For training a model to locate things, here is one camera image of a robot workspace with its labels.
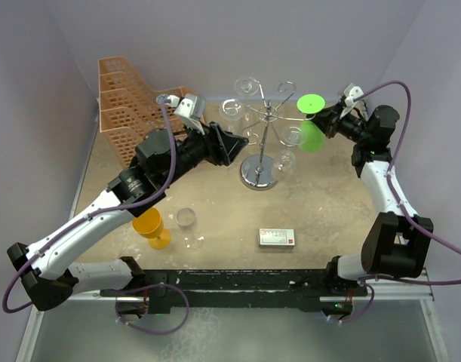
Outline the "green plastic goblet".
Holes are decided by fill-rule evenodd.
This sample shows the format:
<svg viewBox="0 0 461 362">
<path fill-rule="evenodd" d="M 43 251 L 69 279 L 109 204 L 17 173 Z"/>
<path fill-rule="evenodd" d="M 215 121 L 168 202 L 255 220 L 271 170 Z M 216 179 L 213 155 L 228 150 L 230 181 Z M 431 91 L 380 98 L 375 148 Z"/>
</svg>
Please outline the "green plastic goblet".
<svg viewBox="0 0 461 362">
<path fill-rule="evenodd" d="M 300 123 L 299 147 L 304 152 L 317 152 L 324 145 L 324 134 L 312 121 L 325 107 L 325 99 L 318 94 L 306 94 L 297 100 L 297 108 L 306 118 Z"/>
</svg>

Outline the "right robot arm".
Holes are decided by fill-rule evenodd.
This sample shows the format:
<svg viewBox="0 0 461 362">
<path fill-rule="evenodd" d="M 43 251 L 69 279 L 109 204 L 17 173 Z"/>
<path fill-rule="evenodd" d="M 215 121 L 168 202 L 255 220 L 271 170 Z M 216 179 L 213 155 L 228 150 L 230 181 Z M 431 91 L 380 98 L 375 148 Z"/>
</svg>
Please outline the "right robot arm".
<svg viewBox="0 0 461 362">
<path fill-rule="evenodd" d="M 374 275 L 418 278 L 430 244 L 425 232 L 434 229 L 432 221 L 419 216 L 407 202 L 391 164 L 389 141 L 400 118 L 398 112 L 391 106 L 378 106 L 364 119 L 342 115 L 342 109 L 339 104 L 323 109 L 312 123 L 328 138 L 339 133 L 354 142 L 352 166 L 370 193 L 376 219 L 359 253 L 335 256 L 327 264 L 324 286 L 333 295 Z"/>
</svg>

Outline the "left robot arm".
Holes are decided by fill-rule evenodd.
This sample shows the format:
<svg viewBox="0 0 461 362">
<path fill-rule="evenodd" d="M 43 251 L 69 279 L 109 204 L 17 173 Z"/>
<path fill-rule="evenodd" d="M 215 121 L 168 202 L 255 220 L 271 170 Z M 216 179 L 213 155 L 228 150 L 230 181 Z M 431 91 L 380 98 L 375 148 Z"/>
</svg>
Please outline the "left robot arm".
<svg viewBox="0 0 461 362">
<path fill-rule="evenodd" d="M 47 311 L 71 295 L 92 290 L 141 292 L 144 273 L 131 257 L 88 265 L 76 260 L 107 234 L 164 199 L 166 189 L 201 162 L 229 166 L 248 144 L 211 122 L 177 141 L 165 129 L 152 130 L 124 169 L 86 209 L 49 236 L 30 245 L 13 244 L 8 256 L 31 305 Z"/>
</svg>

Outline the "clear wine glass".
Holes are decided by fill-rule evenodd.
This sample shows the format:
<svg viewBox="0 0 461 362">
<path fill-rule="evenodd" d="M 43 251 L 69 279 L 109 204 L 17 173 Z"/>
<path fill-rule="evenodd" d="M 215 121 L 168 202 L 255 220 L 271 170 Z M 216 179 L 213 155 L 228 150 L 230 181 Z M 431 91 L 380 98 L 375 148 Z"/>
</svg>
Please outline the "clear wine glass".
<svg viewBox="0 0 461 362">
<path fill-rule="evenodd" d="M 204 236 L 197 232 L 197 217 L 192 208 L 177 211 L 176 222 L 183 234 L 183 242 L 188 251 L 197 251 L 204 246 Z"/>
<path fill-rule="evenodd" d="M 241 119 L 244 116 L 244 106 L 237 99 L 224 100 L 219 107 L 219 114 L 222 118 L 220 122 L 224 130 L 234 134 L 241 130 Z"/>
<path fill-rule="evenodd" d="M 245 119 L 247 124 L 256 123 L 254 112 L 248 108 L 250 105 L 250 97 L 260 91 L 260 83 L 253 77 L 244 76 L 238 78 L 234 83 L 234 89 L 237 94 L 244 98 Z"/>
<path fill-rule="evenodd" d="M 298 126 L 286 125 L 281 130 L 278 138 L 284 148 L 278 152 L 272 160 L 272 177 L 277 181 L 289 178 L 297 167 L 295 148 L 298 148 L 307 137 Z"/>
</svg>

